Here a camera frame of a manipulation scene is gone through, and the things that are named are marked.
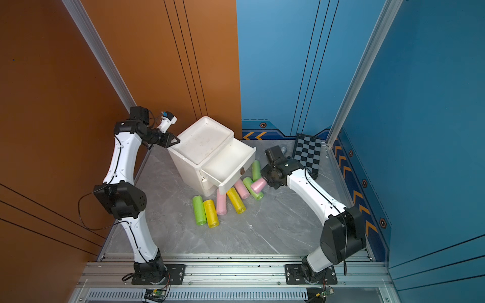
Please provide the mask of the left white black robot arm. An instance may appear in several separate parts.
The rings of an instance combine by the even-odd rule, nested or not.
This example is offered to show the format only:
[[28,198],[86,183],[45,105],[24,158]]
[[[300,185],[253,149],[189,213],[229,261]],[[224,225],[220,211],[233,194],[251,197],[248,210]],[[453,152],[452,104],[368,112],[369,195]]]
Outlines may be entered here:
[[143,144],[165,148],[178,144],[180,140],[168,131],[176,121],[176,117],[163,117],[156,128],[141,119],[117,123],[110,168],[103,183],[93,190],[101,205],[123,226],[135,257],[135,275],[144,279],[162,280],[166,268],[147,225],[147,196],[135,186],[136,157]]

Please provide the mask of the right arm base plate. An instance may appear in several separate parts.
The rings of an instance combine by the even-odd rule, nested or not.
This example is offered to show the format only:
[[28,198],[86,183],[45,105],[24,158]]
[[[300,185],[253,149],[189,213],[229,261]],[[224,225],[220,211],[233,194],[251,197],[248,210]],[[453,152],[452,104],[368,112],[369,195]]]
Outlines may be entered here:
[[318,273],[302,263],[284,265],[286,284],[288,285],[337,285],[337,275],[333,266]]

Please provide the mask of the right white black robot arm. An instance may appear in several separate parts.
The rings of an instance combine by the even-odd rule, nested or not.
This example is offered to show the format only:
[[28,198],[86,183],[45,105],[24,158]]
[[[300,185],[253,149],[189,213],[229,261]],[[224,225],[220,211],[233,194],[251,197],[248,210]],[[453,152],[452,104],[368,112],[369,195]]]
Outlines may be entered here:
[[327,268],[366,247],[365,219],[358,207],[346,207],[328,194],[299,161],[284,156],[280,146],[265,150],[265,155],[268,164],[261,170],[261,176],[267,185],[293,190],[322,223],[318,247],[302,259],[304,278],[315,283],[323,278]]

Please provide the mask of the white three-drawer cabinet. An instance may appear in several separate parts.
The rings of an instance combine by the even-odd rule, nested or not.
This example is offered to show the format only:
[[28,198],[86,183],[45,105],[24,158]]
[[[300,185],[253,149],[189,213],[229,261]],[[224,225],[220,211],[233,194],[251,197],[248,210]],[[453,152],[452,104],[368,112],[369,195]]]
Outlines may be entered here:
[[180,142],[168,148],[182,180],[198,194],[210,196],[214,183],[202,172],[229,142],[234,132],[208,116],[203,116],[178,136]]

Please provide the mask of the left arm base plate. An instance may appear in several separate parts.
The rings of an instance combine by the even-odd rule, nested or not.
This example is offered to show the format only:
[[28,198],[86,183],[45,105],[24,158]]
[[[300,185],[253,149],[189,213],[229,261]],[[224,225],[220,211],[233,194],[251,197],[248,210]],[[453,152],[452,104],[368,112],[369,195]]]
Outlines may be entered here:
[[185,264],[168,264],[161,269],[135,263],[131,278],[133,285],[182,285],[186,271]]

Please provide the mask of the pink roll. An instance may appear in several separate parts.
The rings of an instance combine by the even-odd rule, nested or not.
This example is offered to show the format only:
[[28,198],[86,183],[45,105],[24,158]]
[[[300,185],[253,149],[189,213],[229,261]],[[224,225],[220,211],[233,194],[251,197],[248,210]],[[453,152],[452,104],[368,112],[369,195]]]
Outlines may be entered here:
[[238,195],[241,197],[241,199],[247,199],[250,196],[250,192],[246,188],[245,184],[241,179],[238,179],[236,183],[234,184],[234,188],[236,189]]
[[267,185],[267,181],[265,178],[261,177],[259,180],[251,184],[251,189],[256,193],[259,194]]
[[227,196],[226,193],[221,193],[220,190],[217,190],[217,205],[216,211],[218,215],[225,215],[227,213]]

